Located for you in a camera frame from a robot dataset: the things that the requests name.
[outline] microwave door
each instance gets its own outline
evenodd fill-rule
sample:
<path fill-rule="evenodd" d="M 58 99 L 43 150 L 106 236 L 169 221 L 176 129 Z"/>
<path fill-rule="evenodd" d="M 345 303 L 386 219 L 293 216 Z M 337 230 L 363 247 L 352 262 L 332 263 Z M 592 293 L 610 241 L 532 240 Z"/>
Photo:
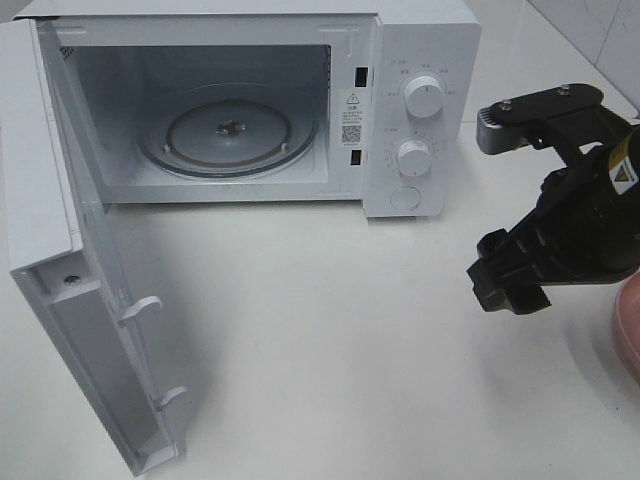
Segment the microwave door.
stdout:
<path fill-rule="evenodd" d="M 47 22 L 0 25 L 0 125 L 11 275 L 134 474 L 177 455 L 143 331 L 166 321 L 131 298 L 64 55 Z"/>

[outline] white countertop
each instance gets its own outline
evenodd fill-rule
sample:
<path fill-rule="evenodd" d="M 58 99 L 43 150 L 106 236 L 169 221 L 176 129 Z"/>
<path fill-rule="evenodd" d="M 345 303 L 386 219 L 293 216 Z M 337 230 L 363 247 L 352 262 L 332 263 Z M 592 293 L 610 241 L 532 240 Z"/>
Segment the white countertop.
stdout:
<path fill-rule="evenodd" d="M 618 286 L 546 288 L 551 308 L 516 317 L 482 312 L 465 273 L 482 235 L 526 214 L 560 166 L 548 150 L 481 154 L 478 107 L 580 81 L 634 110 L 528 4 L 471 3 L 483 40 L 441 217 L 367 222 L 350 202 L 112 209 L 134 291 L 174 322 L 152 351 L 190 387 L 171 407 L 186 455 L 144 478 L 640 471 L 640 387 L 610 338 Z M 0 303 L 0 478 L 131 478 L 8 275 Z"/>

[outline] warning label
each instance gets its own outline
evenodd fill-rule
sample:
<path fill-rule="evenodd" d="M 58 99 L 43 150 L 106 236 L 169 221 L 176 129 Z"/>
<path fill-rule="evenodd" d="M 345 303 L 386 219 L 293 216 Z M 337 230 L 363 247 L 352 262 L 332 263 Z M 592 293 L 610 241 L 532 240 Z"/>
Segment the warning label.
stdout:
<path fill-rule="evenodd" d="M 365 141 L 369 113 L 367 93 L 353 89 L 340 91 L 340 138 L 345 147 L 360 147 Z"/>
<path fill-rule="evenodd" d="M 629 137 L 611 152 L 609 177 L 618 195 L 622 195 L 638 183 L 638 174 L 629 160 Z"/>

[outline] white microwave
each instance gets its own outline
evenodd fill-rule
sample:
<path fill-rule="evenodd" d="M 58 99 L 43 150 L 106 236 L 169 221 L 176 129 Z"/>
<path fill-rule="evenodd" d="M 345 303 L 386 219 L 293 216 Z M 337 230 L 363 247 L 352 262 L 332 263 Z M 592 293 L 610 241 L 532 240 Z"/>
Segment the white microwave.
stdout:
<path fill-rule="evenodd" d="M 35 0 L 0 25 L 11 273 L 134 474 L 178 454 L 113 203 L 438 214 L 480 27 L 462 0 Z"/>

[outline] pink object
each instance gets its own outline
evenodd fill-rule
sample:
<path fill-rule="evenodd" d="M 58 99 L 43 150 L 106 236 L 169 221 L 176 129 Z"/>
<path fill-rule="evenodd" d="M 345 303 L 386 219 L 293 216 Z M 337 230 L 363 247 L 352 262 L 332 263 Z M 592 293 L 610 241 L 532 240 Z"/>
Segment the pink object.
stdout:
<path fill-rule="evenodd" d="M 618 292 L 613 330 L 618 354 L 640 381 L 640 273 L 630 277 Z"/>

